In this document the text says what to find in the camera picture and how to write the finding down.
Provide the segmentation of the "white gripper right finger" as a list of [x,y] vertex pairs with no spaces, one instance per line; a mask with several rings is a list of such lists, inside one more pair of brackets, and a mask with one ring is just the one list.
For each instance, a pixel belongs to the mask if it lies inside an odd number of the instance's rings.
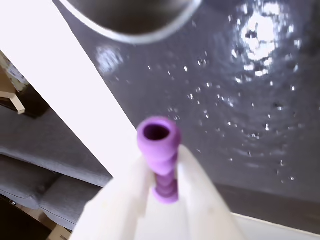
[[245,238],[230,209],[201,164],[184,145],[177,163],[179,198],[186,210],[191,240],[243,240]]

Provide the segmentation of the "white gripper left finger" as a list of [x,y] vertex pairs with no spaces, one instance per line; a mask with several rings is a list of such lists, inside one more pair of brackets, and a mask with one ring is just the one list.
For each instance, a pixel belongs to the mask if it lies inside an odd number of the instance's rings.
[[73,240],[188,240],[185,204],[164,204],[153,194],[155,177],[143,157],[89,201]]

